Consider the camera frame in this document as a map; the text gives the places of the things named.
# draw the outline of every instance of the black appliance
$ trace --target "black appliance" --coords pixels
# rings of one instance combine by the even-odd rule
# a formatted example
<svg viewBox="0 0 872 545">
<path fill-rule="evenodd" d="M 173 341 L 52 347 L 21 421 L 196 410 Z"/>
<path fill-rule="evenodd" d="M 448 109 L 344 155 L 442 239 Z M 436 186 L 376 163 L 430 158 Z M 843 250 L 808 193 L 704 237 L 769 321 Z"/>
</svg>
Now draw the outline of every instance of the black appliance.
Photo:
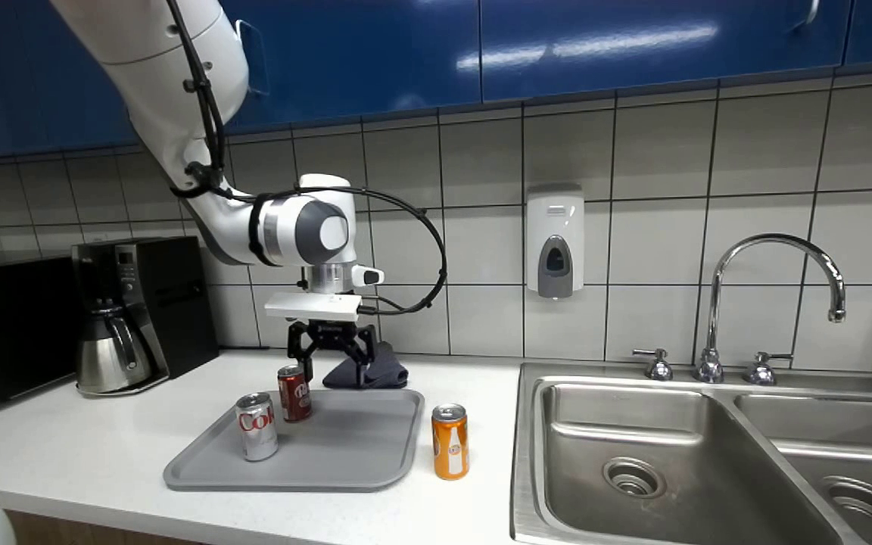
<svg viewBox="0 0 872 545">
<path fill-rule="evenodd" d="M 86 397 L 138 393 L 218 357 L 196 237 L 79 246 L 76 271 Z"/>
<path fill-rule="evenodd" d="M 79 334 L 70 258 L 0 268 L 0 406 L 74 379 Z"/>
</svg>

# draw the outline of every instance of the white tile wall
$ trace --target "white tile wall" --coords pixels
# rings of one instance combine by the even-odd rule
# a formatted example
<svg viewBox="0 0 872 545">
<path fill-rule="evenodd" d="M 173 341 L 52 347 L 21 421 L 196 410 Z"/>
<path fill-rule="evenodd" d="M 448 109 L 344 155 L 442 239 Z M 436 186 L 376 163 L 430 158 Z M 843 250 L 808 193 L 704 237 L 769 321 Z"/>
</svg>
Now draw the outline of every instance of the white tile wall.
<svg viewBox="0 0 872 545">
<path fill-rule="evenodd" d="M 725 361 L 794 352 L 796 371 L 872 372 L 872 77 L 438 113 L 232 148 L 232 180 L 249 190 L 321 171 L 426 206 L 452 284 L 425 314 L 374 319 L 396 352 L 631 361 L 661 347 L 689 363 L 704 349 L 719 258 L 783 229 L 836 254 L 848 321 L 824 321 L 824 275 L 808 268 L 803 284 L 800 251 L 750 250 L 721 296 Z M 587 198 L 587 287 L 560 302 L 523 291 L 523 190 L 543 186 Z M 129 235 L 195 235 L 143 153 L 0 162 L 0 265 Z M 436 279 L 430 237 L 385 206 L 363 208 L 359 254 L 389 272 L 380 294 L 400 302 Z M 206 275 L 224 343 L 286 347 L 287 323 L 265 302 L 295 291 L 295 271 L 206 254 Z"/>
<path fill-rule="evenodd" d="M 612 281 L 696 284 L 705 199 L 614 203 Z"/>
<path fill-rule="evenodd" d="M 811 190 L 818 180 L 824 117 L 824 92 L 721 101 L 712 190 Z"/>
<path fill-rule="evenodd" d="M 848 319 L 827 321 L 831 291 L 805 287 L 796 371 L 872 372 L 872 287 L 848 291 Z"/>
<path fill-rule="evenodd" d="M 600 361 L 607 341 L 607 287 L 571 301 L 527 294 L 527 357 Z"/>
<path fill-rule="evenodd" d="M 608 296 L 608 361 L 667 349 L 672 363 L 691 363 L 696 341 L 696 287 L 614 287 Z"/>
<path fill-rule="evenodd" d="M 444 206 L 522 203 L 522 117 L 438 131 Z"/>
<path fill-rule="evenodd" d="M 587 199 L 608 199 L 612 126 L 614 113 L 527 117 L 527 187 L 578 186 Z"/>
<path fill-rule="evenodd" d="M 714 102 L 617 113 L 614 198 L 705 198 Z"/>
<path fill-rule="evenodd" d="M 712 199 L 705 271 L 704 281 L 712 284 L 712 272 L 726 250 L 754 235 L 808 235 L 811 198 L 735 198 Z M 726 284 L 800 284 L 803 254 L 789 246 L 754 246 L 726 268 Z"/>
</svg>

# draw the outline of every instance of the black coffee machine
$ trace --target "black coffee machine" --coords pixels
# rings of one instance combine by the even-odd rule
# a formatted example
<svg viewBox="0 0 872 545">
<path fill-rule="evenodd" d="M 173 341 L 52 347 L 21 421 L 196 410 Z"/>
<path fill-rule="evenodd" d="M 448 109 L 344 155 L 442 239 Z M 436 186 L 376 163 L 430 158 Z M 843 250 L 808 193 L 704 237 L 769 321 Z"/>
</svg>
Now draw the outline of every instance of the black coffee machine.
<svg viewBox="0 0 872 545">
<path fill-rule="evenodd" d="M 76 250 L 86 296 L 79 393 L 141 393 L 218 356 L 195 237 Z"/>
</svg>

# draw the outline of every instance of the gray tray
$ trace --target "gray tray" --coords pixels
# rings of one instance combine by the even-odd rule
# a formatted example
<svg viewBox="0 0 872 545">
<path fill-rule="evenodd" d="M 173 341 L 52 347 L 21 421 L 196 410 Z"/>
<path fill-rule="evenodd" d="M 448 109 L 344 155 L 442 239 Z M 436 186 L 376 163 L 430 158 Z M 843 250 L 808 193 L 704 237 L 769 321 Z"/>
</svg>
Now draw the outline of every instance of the gray tray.
<svg viewBox="0 0 872 545">
<path fill-rule="evenodd" d="M 235 410 L 175 454 L 173 490 L 380 490 L 414 458 L 425 399 L 414 392 L 311 392 L 311 415 L 279 428 L 279 452 L 249 465 Z"/>
</svg>

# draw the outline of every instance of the kitchen counter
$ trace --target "kitchen counter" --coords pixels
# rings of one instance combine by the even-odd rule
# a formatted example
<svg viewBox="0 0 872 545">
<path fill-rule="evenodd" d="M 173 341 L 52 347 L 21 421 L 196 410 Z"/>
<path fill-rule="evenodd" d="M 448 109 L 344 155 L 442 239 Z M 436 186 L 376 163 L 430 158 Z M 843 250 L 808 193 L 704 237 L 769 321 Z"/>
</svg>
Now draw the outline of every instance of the kitchen counter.
<svg viewBox="0 0 872 545">
<path fill-rule="evenodd" d="M 410 385 L 470 412 L 470 477 L 433 477 L 430 421 L 413 473 L 376 493 L 191 493 L 163 466 L 238 397 L 276 388 L 286 356 L 226 352 L 141 397 L 60 385 L 0 412 L 0 507 L 191 543 L 511 543 L 508 473 L 518 363 L 410 357 Z M 314 361 L 317 385 L 336 357 Z"/>
</svg>

